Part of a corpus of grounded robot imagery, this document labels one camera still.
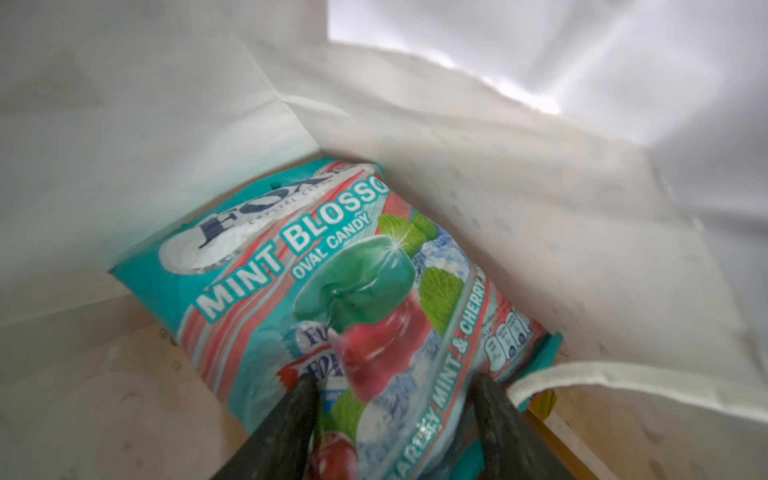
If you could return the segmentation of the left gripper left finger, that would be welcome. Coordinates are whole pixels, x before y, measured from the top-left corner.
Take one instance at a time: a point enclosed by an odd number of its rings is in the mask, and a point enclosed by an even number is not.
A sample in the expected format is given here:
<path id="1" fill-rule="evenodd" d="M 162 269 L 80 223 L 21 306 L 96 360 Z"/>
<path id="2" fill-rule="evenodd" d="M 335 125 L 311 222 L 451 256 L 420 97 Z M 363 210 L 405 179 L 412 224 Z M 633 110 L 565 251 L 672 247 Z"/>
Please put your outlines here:
<path id="1" fill-rule="evenodd" d="M 305 374 L 212 479 L 302 479 L 318 411 L 317 384 Z"/>

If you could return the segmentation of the white paper bag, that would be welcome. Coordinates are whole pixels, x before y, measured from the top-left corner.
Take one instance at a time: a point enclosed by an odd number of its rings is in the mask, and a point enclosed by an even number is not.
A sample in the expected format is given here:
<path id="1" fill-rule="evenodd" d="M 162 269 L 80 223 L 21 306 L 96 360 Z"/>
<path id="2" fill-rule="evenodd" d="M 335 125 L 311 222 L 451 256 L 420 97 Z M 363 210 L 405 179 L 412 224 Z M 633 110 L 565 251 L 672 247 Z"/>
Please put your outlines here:
<path id="1" fill-rule="evenodd" d="M 2 477 L 211 477 L 253 431 L 111 271 L 332 158 L 561 336 L 510 398 L 554 390 L 598 476 L 765 478 L 767 313 L 704 227 L 767 223 L 710 121 L 766 28 L 763 1 L 3 2 Z"/>

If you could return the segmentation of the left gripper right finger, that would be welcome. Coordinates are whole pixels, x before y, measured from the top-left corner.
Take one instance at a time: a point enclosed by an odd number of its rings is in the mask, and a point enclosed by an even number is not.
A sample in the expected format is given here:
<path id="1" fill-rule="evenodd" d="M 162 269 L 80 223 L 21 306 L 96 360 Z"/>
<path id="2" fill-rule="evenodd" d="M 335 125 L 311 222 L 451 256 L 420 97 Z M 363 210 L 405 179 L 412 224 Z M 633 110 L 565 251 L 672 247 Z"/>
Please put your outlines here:
<path id="1" fill-rule="evenodd" d="M 489 375 L 474 377 L 470 401 L 489 479 L 574 479 Z"/>

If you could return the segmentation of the orange paper snack packet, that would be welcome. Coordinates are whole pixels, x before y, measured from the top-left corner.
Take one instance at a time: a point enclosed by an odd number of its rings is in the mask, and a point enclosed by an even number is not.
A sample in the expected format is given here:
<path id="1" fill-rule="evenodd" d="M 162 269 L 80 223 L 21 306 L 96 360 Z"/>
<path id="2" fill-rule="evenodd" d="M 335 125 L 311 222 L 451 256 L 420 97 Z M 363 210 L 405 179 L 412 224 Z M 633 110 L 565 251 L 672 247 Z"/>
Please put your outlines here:
<path id="1" fill-rule="evenodd" d="M 597 480 L 598 476 L 586 463 L 583 442 L 554 411 L 557 400 L 554 391 L 535 395 L 528 403 L 525 417 L 545 445 L 576 479 Z"/>

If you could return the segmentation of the teal mint candy packet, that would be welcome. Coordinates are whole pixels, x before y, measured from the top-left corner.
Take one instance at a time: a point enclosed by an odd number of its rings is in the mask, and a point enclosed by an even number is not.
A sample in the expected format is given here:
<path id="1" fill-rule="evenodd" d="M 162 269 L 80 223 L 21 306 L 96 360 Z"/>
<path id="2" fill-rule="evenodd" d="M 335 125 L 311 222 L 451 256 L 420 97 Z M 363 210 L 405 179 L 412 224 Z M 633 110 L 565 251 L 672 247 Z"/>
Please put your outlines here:
<path id="1" fill-rule="evenodd" d="M 449 478 L 471 379 L 548 368 L 562 342 L 374 164 L 256 180 L 111 273 L 247 430 L 316 382 L 315 479 Z"/>

